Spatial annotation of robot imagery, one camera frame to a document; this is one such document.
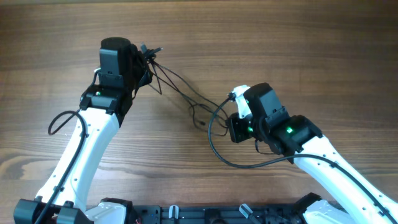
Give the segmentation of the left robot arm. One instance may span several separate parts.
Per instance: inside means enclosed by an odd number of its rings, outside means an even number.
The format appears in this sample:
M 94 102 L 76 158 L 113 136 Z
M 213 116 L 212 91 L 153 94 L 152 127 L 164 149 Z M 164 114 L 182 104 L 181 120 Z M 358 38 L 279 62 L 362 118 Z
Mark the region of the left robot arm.
M 148 61 L 155 56 L 142 44 L 110 37 L 101 41 L 100 66 L 83 92 L 72 136 L 52 175 L 35 199 L 18 201 L 16 223 L 140 223 L 132 202 L 104 198 L 87 209 L 88 192 L 105 149 L 119 131 L 140 87 L 152 81 Z

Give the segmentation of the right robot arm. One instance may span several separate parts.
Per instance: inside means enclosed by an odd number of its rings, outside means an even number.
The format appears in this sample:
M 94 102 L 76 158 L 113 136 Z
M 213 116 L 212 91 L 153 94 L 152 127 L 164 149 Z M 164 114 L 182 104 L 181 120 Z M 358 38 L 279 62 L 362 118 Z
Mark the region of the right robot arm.
M 341 206 L 324 200 L 305 206 L 305 222 L 397 223 L 397 202 L 367 181 L 333 147 L 321 129 L 302 115 L 289 115 L 268 83 L 234 88 L 228 99 L 238 110 L 228 118 L 232 142 L 250 138 L 312 176 Z

